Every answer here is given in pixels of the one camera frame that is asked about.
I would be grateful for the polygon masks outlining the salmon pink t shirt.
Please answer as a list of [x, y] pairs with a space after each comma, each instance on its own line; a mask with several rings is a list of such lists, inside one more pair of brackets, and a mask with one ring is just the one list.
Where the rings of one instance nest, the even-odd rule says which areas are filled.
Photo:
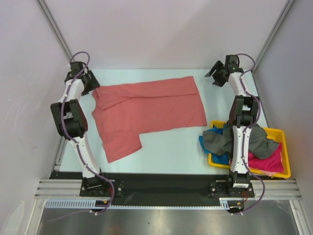
[[92, 96], [92, 115], [108, 163], [140, 150], [141, 134], [207, 125], [192, 76], [100, 86]]

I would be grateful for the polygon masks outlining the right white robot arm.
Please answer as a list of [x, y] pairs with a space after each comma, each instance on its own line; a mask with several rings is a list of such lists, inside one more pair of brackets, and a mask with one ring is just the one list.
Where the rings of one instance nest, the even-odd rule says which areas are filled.
[[222, 87], [229, 83], [234, 92], [234, 100], [229, 112], [228, 125], [233, 133], [233, 157], [230, 166], [230, 181], [225, 190], [230, 196], [238, 196], [250, 184], [252, 173], [248, 167], [248, 145], [252, 127], [257, 124], [261, 114], [259, 97], [253, 95], [244, 76], [251, 74], [254, 59], [245, 54], [231, 54], [225, 62], [217, 61], [205, 77], [212, 77], [213, 84]]

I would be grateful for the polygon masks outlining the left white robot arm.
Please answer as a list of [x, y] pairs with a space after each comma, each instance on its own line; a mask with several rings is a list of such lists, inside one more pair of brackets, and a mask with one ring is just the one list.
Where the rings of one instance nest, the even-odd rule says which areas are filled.
[[79, 100], [100, 84], [87, 63], [71, 62], [69, 65], [64, 93], [50, 109], [59, 135], [69, 141], [79, 159], [83, 178], [91, 179], [101, 173], [101, 168], [88, 143], [88, 122]]

